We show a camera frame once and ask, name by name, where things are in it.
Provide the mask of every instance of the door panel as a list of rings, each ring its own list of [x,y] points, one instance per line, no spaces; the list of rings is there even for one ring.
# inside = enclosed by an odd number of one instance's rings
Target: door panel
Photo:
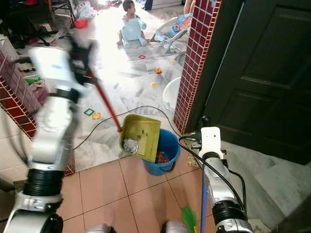
[[[246,1],[205,114],[225,141],[311,160],[311,1]]]

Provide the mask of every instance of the dustpan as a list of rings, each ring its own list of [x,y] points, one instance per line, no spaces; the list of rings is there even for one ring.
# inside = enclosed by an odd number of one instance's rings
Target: dustpan
[[[156,161],[156,149],[159,141],[161,121],[130,114],[123,122],[119,144],[123,151],[130,155],[138,156],[154,163]],[[123,148],[124,139],[133,139],[138,142],[138,150],[132,154]]]

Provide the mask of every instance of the blue bucket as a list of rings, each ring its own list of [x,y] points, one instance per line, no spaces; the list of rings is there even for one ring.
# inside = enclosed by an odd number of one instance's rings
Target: blue bucket
[[[146,170],[154,176],[161,176],[166,172],[173,171],[176,159],[180,154],[180,146],[175,134],[168,130],[160,129],[157,151],[164,152],[165,157],[169,158],[170,161],[162,164],[154,164],[144,160]]]

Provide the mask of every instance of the baby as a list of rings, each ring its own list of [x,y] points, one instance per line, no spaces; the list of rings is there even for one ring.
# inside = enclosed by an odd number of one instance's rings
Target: baby
[[[128,22],[129,19],[131,18],[139,18],[139,16],[135,15],[135,5],[132,0],[124,0],[123,2],[123,9],[127,12],[126,15],[123,16],[122,20]],[[148,43],[150,39],[146,39],[144,32],[141,31],[141,37],[144,38]],[[121,30],[119,31],[119,41],[117,42],[117,45],[122,44],[122,32]]]

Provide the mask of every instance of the brick pillar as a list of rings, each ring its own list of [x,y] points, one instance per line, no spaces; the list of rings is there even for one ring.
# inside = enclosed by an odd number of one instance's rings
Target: brick pillar
[[[16,64],[10,62],[8,55],[0,48],[0,106],[20,129],[33,140],[37,125],[29,113],[41,108]],[[75,173],[74,156],[71,155],[65,175]]]
[[[174,123],[181,133],[185,132],[220,4],[221,0],[196,0],[195,2],[174,115]]]

